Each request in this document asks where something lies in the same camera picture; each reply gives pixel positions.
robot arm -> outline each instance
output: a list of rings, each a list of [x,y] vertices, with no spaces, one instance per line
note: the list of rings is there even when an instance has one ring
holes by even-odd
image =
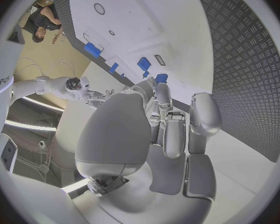
[[[106,95],[103,95],[96,91],[89,91],[88,88],[89,81],[86,77],[81,79],[69,77],[51,79],[48,76],[40,76],[35,80],[14,83],[10,105],[15,100],[34,93],[38,95],[53,93],[56,97],[62,99],[81,100],[89,106],[98,107],[115,92],[114,90],[107,91]]]

person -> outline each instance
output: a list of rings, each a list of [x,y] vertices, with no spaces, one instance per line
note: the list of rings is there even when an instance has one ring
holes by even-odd
[[[43,41],[47,29],[50,31],[59,29],[58,34],[52,39],[52,44],[54,44],[57,38],[63,32],[63,28],[54,4],[37,10],[30,16],[30,19],[36,26],[38,26],[37,31],[32,35],[32,40],[34,42],[38,43]]]

black t-shirt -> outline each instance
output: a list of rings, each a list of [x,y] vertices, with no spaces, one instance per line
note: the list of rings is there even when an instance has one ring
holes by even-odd
[[[48,6],[48,7],[52,10],[52,12],[54,14],[54,17],[56,19],[59,19],[57,11],[56,11],[56,8],[55,8],[55,5],[52,4],[52,5]],[[44,27],[45,29],[48,29],[50,31],[53,31],[53,30],[56,30],[56,29],[60,29],[61,25],[56,25],[53,22],[51,22],[50,19],[48,19],[46,16],[41,15],[40,14],[41,10],[43,10],[43,8],[37,10],[36,12],[34,12],[29,17],[34,22],[34,24],[36,26]]]

